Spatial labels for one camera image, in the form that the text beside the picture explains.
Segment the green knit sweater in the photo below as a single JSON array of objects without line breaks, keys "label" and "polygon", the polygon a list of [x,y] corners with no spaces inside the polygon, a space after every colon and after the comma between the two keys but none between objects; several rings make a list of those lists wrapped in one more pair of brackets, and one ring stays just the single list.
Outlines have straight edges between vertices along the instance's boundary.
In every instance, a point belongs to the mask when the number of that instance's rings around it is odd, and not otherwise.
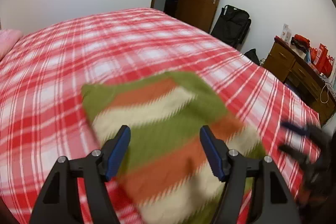
[{"label": "green knit sweater", "polygon": [[100,144],[131,130],[117,182],[145,223],[210,223],[224,184],[213,175],[199,131],[261,159],[257,130],[231,114],[196,74],[165,72],[120,85],[86,84],[83,108]]}]

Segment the red plaid bed cover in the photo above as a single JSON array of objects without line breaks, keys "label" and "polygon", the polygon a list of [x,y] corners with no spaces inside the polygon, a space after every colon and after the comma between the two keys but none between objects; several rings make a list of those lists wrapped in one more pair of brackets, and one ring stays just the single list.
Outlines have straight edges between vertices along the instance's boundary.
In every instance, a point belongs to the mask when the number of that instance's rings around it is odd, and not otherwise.
[{"label": "red plaid bed cover", "polygon": [[97,147],[81,107],[84,84],[120,84],[172,70],[197,73],[232,113],[255,126],[298,194],[302,173],[276,145],[288,140],[312,160],[318,150],[279,123],[318,123],[317,113],[207,33],[155,9],[129,9],[54,24],[21,38],[1,60],[1,198],[18,222],[29,221],[59,156],[77,158]]}]

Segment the brown wooden dresser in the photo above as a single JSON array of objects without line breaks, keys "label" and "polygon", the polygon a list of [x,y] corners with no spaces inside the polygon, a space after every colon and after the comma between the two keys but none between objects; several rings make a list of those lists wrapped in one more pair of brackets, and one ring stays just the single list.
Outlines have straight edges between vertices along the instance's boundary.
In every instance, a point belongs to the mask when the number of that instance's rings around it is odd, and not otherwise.
[{"label": "brown wooden dresser", "polygon": [[335,114],[335,98],[326,82],[278,36],[263,67],[315,110],[322,126]]}]

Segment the red gift bag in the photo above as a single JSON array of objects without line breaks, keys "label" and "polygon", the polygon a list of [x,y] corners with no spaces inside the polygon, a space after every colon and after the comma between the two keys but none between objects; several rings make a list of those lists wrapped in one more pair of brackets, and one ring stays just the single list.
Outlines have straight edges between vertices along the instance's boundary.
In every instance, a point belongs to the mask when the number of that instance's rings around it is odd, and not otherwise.
[{"label": "red gift bag", "polygon": [[327,47],[323,44],[320,44],[317,48],[313,64],[319,73],[322,73],[326,77],[330,77],[333,70],[334,58],[327,53]]}]

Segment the red folded cloth pile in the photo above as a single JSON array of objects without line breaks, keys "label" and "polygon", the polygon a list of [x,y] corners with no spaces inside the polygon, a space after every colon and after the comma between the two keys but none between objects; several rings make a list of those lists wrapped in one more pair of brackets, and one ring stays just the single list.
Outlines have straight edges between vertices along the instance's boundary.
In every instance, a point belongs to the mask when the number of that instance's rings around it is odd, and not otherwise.
[{"label": "red folded cloth pile", "polygon": [[294,45],[297,49],[305,53],[307,53],[310,48],[310,40],[298,34],[295,34],[291,38],[290,44]]}]

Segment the black bag on floor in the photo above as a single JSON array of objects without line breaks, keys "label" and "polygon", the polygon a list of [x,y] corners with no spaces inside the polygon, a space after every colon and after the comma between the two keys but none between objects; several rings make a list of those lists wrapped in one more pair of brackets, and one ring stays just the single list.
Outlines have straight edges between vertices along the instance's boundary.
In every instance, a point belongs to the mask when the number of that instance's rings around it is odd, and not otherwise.
[{"label": "black bag on floor", "polygon": [[244,53],[244,56],[248,57],[248,59],[250,59],[250,61],[252,61],[256,65],[260,66],[260,60],[256,54],[256,48],[247,51],[246,53]]}]

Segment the white card box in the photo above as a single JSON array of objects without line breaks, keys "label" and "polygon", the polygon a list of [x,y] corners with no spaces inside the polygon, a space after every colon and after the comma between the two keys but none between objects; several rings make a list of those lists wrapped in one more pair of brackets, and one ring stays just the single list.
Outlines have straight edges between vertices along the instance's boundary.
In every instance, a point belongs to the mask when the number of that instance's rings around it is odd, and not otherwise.
[{"label": "white card box", "polygon": [[282,33],[280,38],[286,43],[289,44],[291,40],[291,30],[287,24],[283,25]]}]

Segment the pink pillow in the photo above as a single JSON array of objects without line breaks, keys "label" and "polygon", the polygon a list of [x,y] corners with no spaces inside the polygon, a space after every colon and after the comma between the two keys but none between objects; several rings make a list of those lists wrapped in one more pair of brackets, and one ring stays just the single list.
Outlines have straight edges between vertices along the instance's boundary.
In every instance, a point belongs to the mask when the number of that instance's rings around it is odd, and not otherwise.
[{"label": "pink pillow", "polygon": [[0,60],[2,60],[23,36],[20,30],[0,30]]}]

